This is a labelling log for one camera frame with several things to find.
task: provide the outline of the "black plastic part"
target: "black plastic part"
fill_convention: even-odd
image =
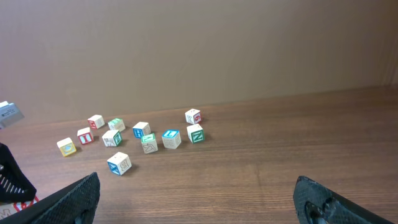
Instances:
[[[35,187],[20,170],[8,147],[0,143],[0,202],[27,202],[34,199]]]
[[[100,180],[94,172],[36,204],[0,220],[0,224],[90,224],[93,223],[99,200]]]
[[[293,194],[300,224],[391,224],[308,177],[297,179]]]

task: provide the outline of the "wall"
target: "wall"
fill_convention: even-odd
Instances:
[[[3,0],[25,124],[388,85],[398,1]]]

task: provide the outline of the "alphabet block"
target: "alphabet block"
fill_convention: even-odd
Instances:
[[[149,123],[138,122],[134,127],[132,127],[132,131],[136,138],[142,138],[143,136],[150,134]]]
[[[176,149],[181,143],[179,130],[167,130],[162,135],[163,145],[166,149]]]
[[[108,126],[110,130],[119,130],[120,132],[122,132],[126,128],[123,120],[120,118],[115,118],[112,121],[108,122]]]
[[[143,136],[141,138],[141,144],[145,154],[157,151],[157,143],[154,133]]]
[[[98,129],[105,125],[104,118],[101,115],[97,115],[97,114],[88,118],[87,121],[88,121],[88,124],[90,125],[90,127],[93,129]]]
[[[122,142],[122,135],[118,130],[109,130],[102,136],[106,147],[116,147]]]
[[[205,140],[205,133],[199,124],[194,124],[187,127],[188,138],[192,143],[198,143]]]
[[[201,121],[200,110],[190,109],[185,112],[185,119],[190,124],[197,124]]]
[[[79,138],[81,144],[88,144],[94,141],[93,133],[91,132],[90,127],[77,131],[77,137]]]
[[[131,161],[127,154],[118,152],[108,159],[108,166],[112,173],[123,175],[128,169],[131,168]]]
[[[70,138],[66,138],[57,142],[57,146],[61,150],[61,153],[64,157],[76,152],[76,147]]]

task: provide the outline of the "wooden tabletop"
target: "wooden tabletop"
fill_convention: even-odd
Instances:
[[[127,126],[119,147],[104,146],[107,126],[82,146],[76,132],[86,120],[10,127],[0,142],[39,199],[97,172],[95,223],[298,223],[292,197],[299,175],[398,222],[397,89],[199,106],[206,140],[198,144],[187,136],[188,109],[115,116]],[[149,122],[158,152],[144,154],[131,130],[139,121]],[[163,147],[166,129],[181,130],[176,150]],[[62,157],[56,143],[67,137],[78,152]],[[134,164],[123,176],[106,163],[117,152]]]

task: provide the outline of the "toy block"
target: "toy block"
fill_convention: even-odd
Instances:
[[[132,131],[136,138],[142,138],[143,136],[150,134],[149,123],[138,122],[134,127],[132,127]]]
[[[197,143],[205,140],[205,133],[199,124],[194,124],[187,127],[188,138],[192,143]]]
[[[197,124],[201,121],[200,110],[190,109],[185,112],[185,119],[190,124]]]
[[[60,148],[61,153],[64,157],[76,152],[76,147],[73,144],[72,139],[70,138],[66,138],[57,142],[57,146],[58,148]]]
[[[115,118],[112,121],[108,122],[108,126],[110,130],[119,130],[120,132],[125,130],[125,125],[123,123],[123,120],[120,118]]]
[[[176,149],[181,143],[179,130],[167,130],[162,135],[163,145],[166,149]]]
[[[131,161],[127,154],[118,152],[108,159],[108,166],[112,173],[123,175],[128,169],[131,168]]]
[[[122,135],[118,130],[109,130],[102,136],[106,147],[116,147],[122,142]]]
[[[81,144],[88,144],[94,141],[94,136],[90,130],[90,127],[77,131],[77,137],[79,138]]]
[[[88,124],[93,129],[98,129],[105,125],[104,118],[101,115],[94,115],[87,119]]]
[[[141,138],[141,144],[145,154],[157,151],[157,143],[154,133],[143,136]]]

